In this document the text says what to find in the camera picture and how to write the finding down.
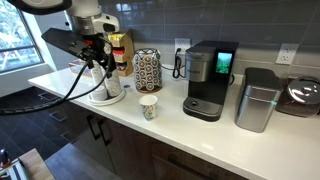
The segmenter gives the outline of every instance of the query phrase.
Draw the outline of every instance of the window frame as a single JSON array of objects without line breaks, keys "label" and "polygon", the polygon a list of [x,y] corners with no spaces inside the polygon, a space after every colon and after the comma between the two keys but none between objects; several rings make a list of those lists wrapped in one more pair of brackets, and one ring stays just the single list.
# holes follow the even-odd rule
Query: window frame
[{"label": "window frame", "polygon": [[0,75],[3,74],[3,73],[8,73],[10,71],[16,71],[16,70],[19,70],[19,69],[23,69],[23,68],[27,68],[27,67],[31,67],[31,66],[35,66],[35,65],[39,65],[39,64],[43,64],[45,63],[40,51],[39,51],[39,48],[34,40],[34,37],[30,31],[30,28],[29,28],[29,25],[27,23],[27,21],[25,20],[25,17],[24,15],[22,14],[22,12],[17,9],[15,7],[15,9],[17,10],[20,18],[21,18],[21,21],[22,21],[22,24],[24,25],[26,31],[27,31],[27,34],[29,35],[30,37],[30,41],[32,43],[32,45],[28,45],[28,46],[20,46],[20,47],[14,47],[14,48],[7,48],[7,49],[0,49],[0,53],[3,53],[3,52],[8,52],[8,51],[15,51],[15,50],[22,50],[22,49],[29,49],[29,48],[33,48],[34,51],[37,53],[39,59],[40,59],[40,62],[37,62],[37,63],[32,63],[32,64],[29,64],[29,65],[26,65],[26,66],[21,66],[21,67],[17,67],[17,68],[12,68],[12,69],[8,69],[8,70],[3,70],[3,71],[0,71]]}]

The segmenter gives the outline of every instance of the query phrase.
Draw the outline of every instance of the single-serve coffee machine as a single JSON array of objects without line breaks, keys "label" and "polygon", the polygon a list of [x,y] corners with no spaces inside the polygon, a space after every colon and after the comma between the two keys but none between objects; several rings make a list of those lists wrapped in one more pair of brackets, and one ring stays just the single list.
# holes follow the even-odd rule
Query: single-serve coffee machine
[{"label": "single-serve coffee machine", "polygon": [[237,42],[202,41],[186,50],[188,97],[183,111],[205,121],[221,116]]}]

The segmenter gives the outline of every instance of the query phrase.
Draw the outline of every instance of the white countertop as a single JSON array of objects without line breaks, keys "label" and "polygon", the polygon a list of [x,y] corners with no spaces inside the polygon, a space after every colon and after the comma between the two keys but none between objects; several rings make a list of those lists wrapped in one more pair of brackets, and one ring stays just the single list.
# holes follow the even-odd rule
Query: white countertop
[{"label": "white countertop", "polygon": [[[76,74],[61,70],[29,80],[41,89],[63,96]],[[274,112],[266,130],[254,133],[235,125],[236,99],[240,85],[229,88],[222,116],[206,122],[186,115],[182,103],[187,96],[185,80],[163,75],[163,88],[154,93],[159,99],[158,117],[146,121],[132,77],[121,78],[129,84],[126,97],[104,107],[94,107],[86,97],[74,100],[84,108],[163,141],[194,156],[249,179],[320,179],[320,117],[299,118]],[[91,78],[82,77],[73,95],[92,87]]]}]

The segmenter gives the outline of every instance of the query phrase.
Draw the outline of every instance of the display screen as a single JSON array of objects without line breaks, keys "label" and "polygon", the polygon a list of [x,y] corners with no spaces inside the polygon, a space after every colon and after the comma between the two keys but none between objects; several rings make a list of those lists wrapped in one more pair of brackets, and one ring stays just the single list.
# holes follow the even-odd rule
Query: display screen
[{"label": "display screen", "polygon": [[231,59],[231,53],[218,53],[216,72],[221,74],[229,74]]}]

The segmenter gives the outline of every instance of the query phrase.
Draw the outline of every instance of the window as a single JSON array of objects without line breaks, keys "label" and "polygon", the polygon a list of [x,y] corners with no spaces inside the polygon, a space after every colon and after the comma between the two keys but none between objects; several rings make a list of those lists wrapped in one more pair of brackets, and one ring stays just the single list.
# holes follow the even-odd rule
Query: window
[{"label": "window", "polygon": [[42,62],[21,12],[0,0],[0,73]]}]

